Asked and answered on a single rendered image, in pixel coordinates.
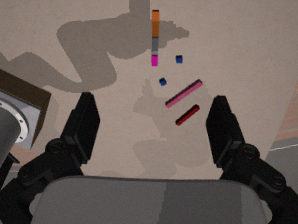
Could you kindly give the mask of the dark red rod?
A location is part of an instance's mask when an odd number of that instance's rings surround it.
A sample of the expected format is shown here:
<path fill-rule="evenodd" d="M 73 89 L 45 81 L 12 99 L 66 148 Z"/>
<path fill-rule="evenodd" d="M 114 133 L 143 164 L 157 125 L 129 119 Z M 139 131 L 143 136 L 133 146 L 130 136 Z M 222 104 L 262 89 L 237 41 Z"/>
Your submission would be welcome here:
<path fill-rule="evenodd" d="M 183 114 L 179 119 L 175 121 L 176 125 L 181 125 L 184 121 L 186 121 L 189 117 L 191 117 L 194 113 L 199 110 L 199 106 L 195 104 L 191 109 L 189 109 L 185 114 Z"/>

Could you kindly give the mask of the orange rod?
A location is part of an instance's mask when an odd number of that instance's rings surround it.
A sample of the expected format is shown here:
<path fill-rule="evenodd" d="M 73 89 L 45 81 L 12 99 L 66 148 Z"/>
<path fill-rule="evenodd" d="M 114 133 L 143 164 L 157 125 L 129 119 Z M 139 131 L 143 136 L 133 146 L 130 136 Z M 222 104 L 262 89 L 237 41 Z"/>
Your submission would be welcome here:
<path fill-rule="evenodd" d="M 152 10 L 152 37 L 158 37 L 159 10 Z"/>

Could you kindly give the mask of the magenta rod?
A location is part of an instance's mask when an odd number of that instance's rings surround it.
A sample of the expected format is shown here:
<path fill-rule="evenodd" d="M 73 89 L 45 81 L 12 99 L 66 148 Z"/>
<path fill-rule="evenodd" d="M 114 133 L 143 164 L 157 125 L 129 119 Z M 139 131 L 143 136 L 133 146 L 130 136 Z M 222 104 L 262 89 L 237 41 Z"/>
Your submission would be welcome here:
<path fill-rule="evenodd" d="M 152 66 L 157 66 L 158 55 L 152 55 Z"/>

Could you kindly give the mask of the small blue cube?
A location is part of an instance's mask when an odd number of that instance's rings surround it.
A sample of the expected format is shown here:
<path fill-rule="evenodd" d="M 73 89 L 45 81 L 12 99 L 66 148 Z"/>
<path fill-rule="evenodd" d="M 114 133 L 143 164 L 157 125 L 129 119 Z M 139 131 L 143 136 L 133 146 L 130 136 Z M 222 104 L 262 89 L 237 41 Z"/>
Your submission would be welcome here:
<path fill-rule="evenodd" d="M 165 80 L 165 78 L 159 79 L 159 83 L 161 84 L 161 86 L 166 85 L 166 80 Z"/>
<path fill-rule="evenodd" d="M 183 60 L 182 55 L 176 55 L 176 62 L 177 63 L 182 63 L 182 60 Z"/>

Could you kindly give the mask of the pink rod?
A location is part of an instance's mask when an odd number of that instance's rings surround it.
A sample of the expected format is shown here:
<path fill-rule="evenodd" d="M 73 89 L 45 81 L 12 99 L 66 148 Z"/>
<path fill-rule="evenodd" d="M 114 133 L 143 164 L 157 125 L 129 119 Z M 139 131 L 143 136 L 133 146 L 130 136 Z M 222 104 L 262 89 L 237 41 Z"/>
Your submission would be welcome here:
<path fill-rule="evenodd" d="M 181 92 L 179 92 L 177 95 L 175 95 L 174 97 L 172 97 L 170 100 L 168 100 L 167 102 L 165 102 L 165 106 L 167 108 L 170 108 L 171 106 L 173 106 L 174 104 L 176 104 L 178 101 L 180 101 L 181 99 L 183 99 L 184 97 L 186 97 L 187 95 L 189 95 L 190 93 L 192 93 L 193 91 L 195 91 L 197 88 L 199 88 L 202 85 L 203 84 L 202 84 L 202 81 L 200 79 L 196 80 L 191 85 L 189 85 L 188 87 L 186 87 L 184 90 L 182 90 Z"/>

